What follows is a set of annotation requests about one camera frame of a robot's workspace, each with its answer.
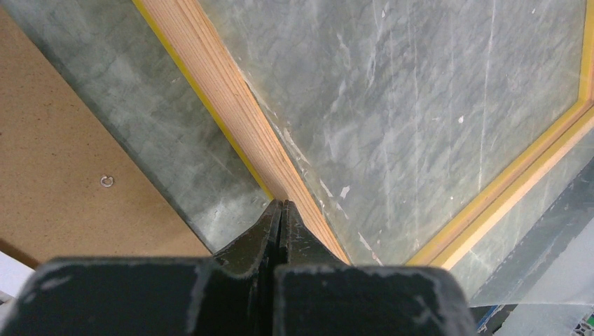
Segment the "yellow wooden picture frame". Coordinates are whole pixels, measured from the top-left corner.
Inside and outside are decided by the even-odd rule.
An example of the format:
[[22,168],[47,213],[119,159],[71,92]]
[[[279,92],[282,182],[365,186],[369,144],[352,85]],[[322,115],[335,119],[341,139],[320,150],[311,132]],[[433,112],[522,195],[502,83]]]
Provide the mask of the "yellow wooden picture frame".
[[[296,203],[307,228],[347,261],[322,211],[196,1],[136,1],[135,6],[269,197]],[[586,4],[576,103],[409,260],[452,268],[593,129],[593,2]]]

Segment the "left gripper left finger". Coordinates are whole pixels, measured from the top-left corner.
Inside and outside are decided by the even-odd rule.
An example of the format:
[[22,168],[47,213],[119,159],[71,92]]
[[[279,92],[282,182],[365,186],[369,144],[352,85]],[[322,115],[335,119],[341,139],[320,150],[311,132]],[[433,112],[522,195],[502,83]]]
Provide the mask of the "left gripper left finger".
[[2,335],[269,335],[282,203],[210,257],[55,258],[26,282]]

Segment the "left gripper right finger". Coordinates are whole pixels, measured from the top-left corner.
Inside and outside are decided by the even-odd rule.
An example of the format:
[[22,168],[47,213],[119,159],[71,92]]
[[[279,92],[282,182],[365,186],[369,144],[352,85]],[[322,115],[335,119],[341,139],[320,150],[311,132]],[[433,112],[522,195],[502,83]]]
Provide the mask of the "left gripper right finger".
[[275,335],[475,335],[453,275],[438,267],[353,266],[337,259],[296,205],[283,205],[274,270]]

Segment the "clear acrylic glazing sheet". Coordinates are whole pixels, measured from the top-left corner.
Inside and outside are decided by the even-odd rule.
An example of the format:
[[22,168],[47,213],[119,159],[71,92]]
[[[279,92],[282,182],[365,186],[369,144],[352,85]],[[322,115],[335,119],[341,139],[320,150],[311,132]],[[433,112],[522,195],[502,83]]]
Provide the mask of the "clear acrylic glazing sheet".
[[[356,264],[407,261],[578,98],[585,1],[202,1]],[[2,1],[219,250],[268,198],[131,1]]]

